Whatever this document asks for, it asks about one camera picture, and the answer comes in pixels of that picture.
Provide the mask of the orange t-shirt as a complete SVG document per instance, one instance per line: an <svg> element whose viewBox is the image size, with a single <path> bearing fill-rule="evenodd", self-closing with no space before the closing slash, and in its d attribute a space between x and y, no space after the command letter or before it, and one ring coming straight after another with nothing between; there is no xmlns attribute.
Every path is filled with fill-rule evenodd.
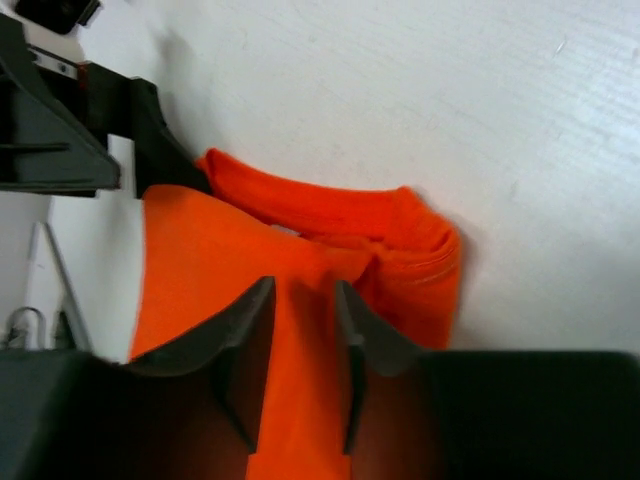
<svg viewBox="0 0 640 480"><path fill-rule="evenodd" d="M416 344L449 343L461 280L454 225L410 188L353 191L276 177L216 149L198 162L210 193L143 196L145 267L130 350L139 358L221 312L251 283L276 283L273 343L250 479L427 479L428 420L402 383L374 380L367 425L343 450L335 285Z"/></svg>

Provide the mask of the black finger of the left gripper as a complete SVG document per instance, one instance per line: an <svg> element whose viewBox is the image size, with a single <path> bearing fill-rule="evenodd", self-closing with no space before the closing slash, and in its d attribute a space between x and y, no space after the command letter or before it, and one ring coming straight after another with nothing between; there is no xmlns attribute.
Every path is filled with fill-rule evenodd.
<svg viewBox="0 0 640 480"><path fill-rule="evenodd" d="M24 23L2 16L2 190L93 197L120 189L110 135L134 145L136 197L164 184L210 191L165 122L153 83L44 50Z"/></svg>

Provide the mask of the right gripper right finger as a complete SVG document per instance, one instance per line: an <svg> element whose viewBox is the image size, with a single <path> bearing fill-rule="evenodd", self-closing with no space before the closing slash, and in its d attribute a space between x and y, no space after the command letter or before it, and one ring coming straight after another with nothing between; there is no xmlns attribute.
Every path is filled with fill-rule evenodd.
<svg viewBox="0 0 640 480"><path fill-rule="evenodd" d="M635 479L639 358L434 350L335 288L344 452L356 479Z"/></svg>

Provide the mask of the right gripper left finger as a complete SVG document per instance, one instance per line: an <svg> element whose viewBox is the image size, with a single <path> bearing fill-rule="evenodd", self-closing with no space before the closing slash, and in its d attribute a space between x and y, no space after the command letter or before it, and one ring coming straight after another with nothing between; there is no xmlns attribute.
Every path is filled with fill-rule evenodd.
<svg viewBox="0 0 640 480"><path fill-rule="evenodd" d="M5 479L241 479L257 449L275 320L263 277L219 314L118 365L1 354Z"/></svg>

